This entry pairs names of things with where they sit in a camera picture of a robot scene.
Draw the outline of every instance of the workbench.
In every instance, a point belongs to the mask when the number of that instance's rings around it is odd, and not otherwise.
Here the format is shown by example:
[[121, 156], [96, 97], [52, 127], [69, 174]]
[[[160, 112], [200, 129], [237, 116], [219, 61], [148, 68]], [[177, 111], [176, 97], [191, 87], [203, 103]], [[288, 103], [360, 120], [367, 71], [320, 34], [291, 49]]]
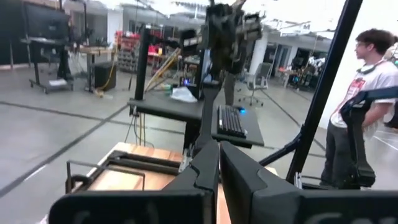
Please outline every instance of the workbench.
[[[99, 161], [98, 165], [101, 166], [114, 151], [124, 151], [131, 154], [140, 156], [148, 156], [157, 159], [165, 159], [169, 161], [180, 162], [182, 155], [179, 152], [171, 152], [164, 149], [154, 149], [151, 147], [137, 146], [133, 144], [119, 142], [105, 155], [102, 160]], [[130, 169], [126, 167], [112, 167], [117, 169], [124, 169], [130, 171], [139, 171], [145, 174], [145, 190], [161, 190], [168, 183], [170, 183], [175, 176], [160, 174], [156, 172], [150, 172], [146, 170]], [[266, 167], [273, 174], [277, 175], [274, 168]], [[97, 168], [87, 173], [86, 176], [92, 176], [97, 171]], [[87, 188], [87, 190], [142, 190], [143, 178], [139, 175], [132, 175], [122, 172], [116, 172], [111, 170], [102, 171], [102, 173], [93, 181], [93, 183]], [[217, 223], [218, 224], [229, 224], [228, 208], [224, 197], [223, 186], [218, 186], [218, 203], [217, 203]], [[47, 216], [40, 222], [40, 224], [47, 223]]]
[[93, 66], [95, 63], [95, 57], [101, 54], [111, 54], [111, 61], [114, 59], [115, 49], [110, 49], [107, 47], [80, 47], [78, 52], [81, 54], [86, 54], [87, 59], [87, 87], [85, 88], [86, 91], [93, 93], [94, 89], [93, 85]]

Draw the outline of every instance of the white pillar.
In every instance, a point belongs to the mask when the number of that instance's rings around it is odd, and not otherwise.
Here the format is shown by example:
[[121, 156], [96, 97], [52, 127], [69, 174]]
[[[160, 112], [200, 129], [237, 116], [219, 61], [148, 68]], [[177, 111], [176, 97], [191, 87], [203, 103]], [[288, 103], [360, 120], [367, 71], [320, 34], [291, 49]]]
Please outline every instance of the white pillar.
[[108, 28], [107, 28], [107, 38], [108, 42], [111, 43], [112, 47], [114, 45], [114, 35], [116, 31], [123, 30], [123, 10], [122, 9], [115, 9], [115, 10], [108, 10]]
[[264, 61], [264, 56], [266, 54], [268, 44], [268, 32], [263, 32], [262, 37], [259, 40], [256, 40], [253, 50], [253, 56], [251, 58], [250, 64], [250, 74], [255, 74], [257, 67], [260, 63]]
[[298, 50], [299, 48], [297, 46], [292, 46], [289, 53], [289, 59], [287, 60], [287, 66], [292, 64], [292, 61], [296, 57]]
[[[347, 88], [352, 82], [356, 70], [363, 65], [362, 61], [356, 59], [354, 51], [356, 45], [355, 38], [361, 32], [372, 28], [395, 32], [395, 29], [397, 29], [397, 18], [394, 11], [397, 9], [397, 2], [396, 0], [363, 1], [343, 58], [341, 59], [328, 101], [323, 110], [319, 127], [327, 128], [330, 116], [345, 97]], [[375, 12], [381, 12], [382, 16], [369, 16], [374, 15]]]

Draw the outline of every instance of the eyeglasses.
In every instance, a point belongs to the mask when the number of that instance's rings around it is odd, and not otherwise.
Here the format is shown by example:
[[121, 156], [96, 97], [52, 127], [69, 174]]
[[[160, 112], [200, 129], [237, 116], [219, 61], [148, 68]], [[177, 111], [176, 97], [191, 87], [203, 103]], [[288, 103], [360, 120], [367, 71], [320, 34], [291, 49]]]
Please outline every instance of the eyeglasses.
[[366, 44], [366, 43], [363, 43], [363, 42], [358, 42], [358, 43], [356, 43], [356, 45], [355, 45], [355, 47], [362, 47], [362, 46], [367, 46], [367, 44]]

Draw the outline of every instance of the black box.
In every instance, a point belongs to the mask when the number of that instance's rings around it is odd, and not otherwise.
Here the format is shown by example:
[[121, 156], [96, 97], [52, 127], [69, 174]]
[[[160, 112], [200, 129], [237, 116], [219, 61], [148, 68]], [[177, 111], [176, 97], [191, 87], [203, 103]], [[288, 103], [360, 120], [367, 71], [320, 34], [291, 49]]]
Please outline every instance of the black box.
[[101, 88], [105, 86], [102, 90], [108, 91], [116, 86], [116, 63], [113, 66], [113, 62], [103, 62], [94, 64], [94, 88]]

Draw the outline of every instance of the gray floor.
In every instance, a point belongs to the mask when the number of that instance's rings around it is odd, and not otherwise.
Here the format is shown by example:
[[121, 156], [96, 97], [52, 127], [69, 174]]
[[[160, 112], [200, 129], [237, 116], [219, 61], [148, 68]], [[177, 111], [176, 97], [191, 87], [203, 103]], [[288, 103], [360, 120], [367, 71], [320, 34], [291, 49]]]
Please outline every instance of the gray floor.
[[[43, 94], [30, 88], [28, 69], [0, 71], [0, 223], [31, 224], [48, 212], [51, 204], [64, 192], [65, 162], [69, 159], [97, 163], [117, 142], [124, 141], [128, 109], [123, 109], [133, 92], [124, 91], [129, 75], [118, 73], [116, 90], [105, 98], [75, 91]], [[236, 101], [245, 95], [236, 94]], [[265, 147], [242, 149], [260, 160], [291, 141], [304, 122], [311, 94], [283, 89], [275, 83], [264, 93], [256, 93], [264, 107], [256, 110]], [[217, 103], [223, 103], [223, 92]], [[147, 140], [158, 148], [181, 151], [184, 124], [147, 116]], [[134, 142], [131, 134], [128, 142]], [[319, 129], [307, 158], [303, 175], [319, 177], [324, 163], [325, 131]], [[39, 164], [48, 161], [46, 166]], [[377, 172], [375, 189], [397, 189], [396, 174], [398, 138], [388, 129], [380, 129], [377, 137], [367, 142], [369, 163]], [[272, 164], [280, 176], [289, 168], [292, 154]], [[30, 175], [30, 170], [37, 170]], [[84, 174], [88, 169], [73, 167]]]

